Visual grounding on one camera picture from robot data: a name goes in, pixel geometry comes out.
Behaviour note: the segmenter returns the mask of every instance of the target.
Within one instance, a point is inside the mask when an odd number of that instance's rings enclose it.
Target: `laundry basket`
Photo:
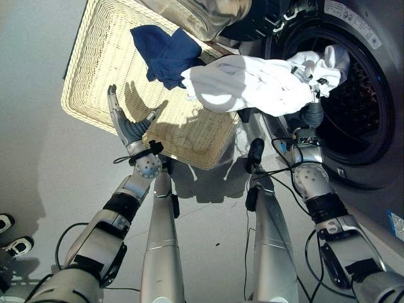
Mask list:
[[[186,100],[182,88],[167,90],[161,82],[147,80],[147,65],[129,31],[146,24],[157,25],[169,35],[178,28],[133,0],[88,0],[66,73],[62,107],[69,115],[116,134],[107,101],[108,86],[116,84],[119,104],[132,121],[143,119],[158,106],[162,109],[143,137],[146,144],[161,141],[163,154],[210,169],[234,137],[239,118],[236,113],[215,113]],[[204,62],[221,56],[196,41]]]

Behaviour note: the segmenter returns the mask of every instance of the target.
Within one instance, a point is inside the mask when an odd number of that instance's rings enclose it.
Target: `floor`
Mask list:
[[[112,160],[125,154],[112,134],[68,116],[60,106],[62,76],[80,23],[84,0],[0,2],[0,204],[16,225],[1,236],[5,243],[31,235],[35,247],[14,263],[15,289],[27,293],[51,271],[54,249],[63,230],[87,222],[101,209],[121,180],[131,173]],[[212,171],[174,167],[174,188],[181,215],[176,220],[188,302],[243,301],[248,175],[242,162],[248,142],[264,131],[237,129],[221,165]],[[266,144],[264,167],[283,167]],[[288,182],[287,174],[280,179]],[[304,242],[313,224],[281,185],[275,190],[290,230],[297,272],[312,292],[315,281],[304,264]],[[111,287],[140,286],[152,199],[148,197],[127,236],[128,253]],[[249,214],[254,226],[254,214]],[[72,230],[60,258],[80,232]],[[253,237],[247,254],[247,296],[252,292]],[[309,254],[319,268],[316,248]],[[300,302],[307,302],[299,290]],[[352,302],[323,289],[317,302]],[[104,302],[139,302],[138,294],[106,290]]]

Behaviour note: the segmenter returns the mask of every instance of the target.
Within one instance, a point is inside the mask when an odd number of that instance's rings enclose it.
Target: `laundry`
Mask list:
[[[181,28],[170,37],[156,25],[131,29],[133,41],[145,60],[149,81],[158,79],[167,89],[185,88],[181,73],[193,66],[205,65],[198,57],[201,47]]]
[[[299,111],[312,101],[312,91],[328,97],[347,79],[348,52],[327,46],[324,55],[300,52],[287,61],[225,56],[207,66],[184,71],[182,84],[190,100],[214,112],[256,107],[272,116]]]
[[[316,86],[324,97],[329,97],[330,91],[347,79],[350,64],[348,51],[340,45],[327,46],[323,57],[310,50],[298,52],[287,61],[303,72],[296,73],[302,81]]]

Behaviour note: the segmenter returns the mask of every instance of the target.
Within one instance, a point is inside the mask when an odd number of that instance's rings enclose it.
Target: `navy blue cloth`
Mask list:
[[[172,36],[156,25],[142,25],[131,29],[134,45],[145,60],[147,79],[158,79],[167,89],[185,88],[181,73],[193,66],[205,65],[198,59],[201,47],[179,28]]]

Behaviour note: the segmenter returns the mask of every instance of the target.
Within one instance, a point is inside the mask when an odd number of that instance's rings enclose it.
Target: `sneaker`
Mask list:
[[[8,213],[0,213],[0,234],[5,232],[15,223],[13,216]]]
[[[12,243],[2,247],[13,258],[22,256],[30,251],[33,247],[33,239],[31,237],[22,237],[15,239]]]

